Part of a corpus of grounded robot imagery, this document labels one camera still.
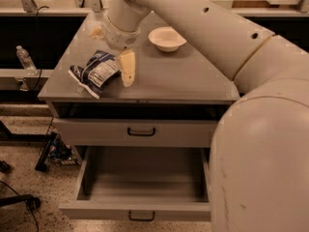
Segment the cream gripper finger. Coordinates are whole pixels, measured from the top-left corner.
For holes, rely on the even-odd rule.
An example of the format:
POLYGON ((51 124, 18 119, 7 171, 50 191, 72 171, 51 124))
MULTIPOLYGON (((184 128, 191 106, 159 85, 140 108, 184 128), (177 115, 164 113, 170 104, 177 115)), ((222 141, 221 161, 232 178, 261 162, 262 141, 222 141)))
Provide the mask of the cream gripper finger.
POLYGON ((124 50, 116 57, 116 63, 121 71, 123 85, 129 87, 135 80, 135 53, 131 49, 124 50))

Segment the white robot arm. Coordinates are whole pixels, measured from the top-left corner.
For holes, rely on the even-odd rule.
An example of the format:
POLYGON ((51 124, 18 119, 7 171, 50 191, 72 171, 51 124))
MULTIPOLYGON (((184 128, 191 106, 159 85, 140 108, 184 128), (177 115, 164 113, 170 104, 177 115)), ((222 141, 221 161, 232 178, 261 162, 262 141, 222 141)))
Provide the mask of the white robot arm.
POLYGON ((214 232, 309 232, 309 58, 209 0, 125 0, 183 35, 241 98, 211 143, 214 232))

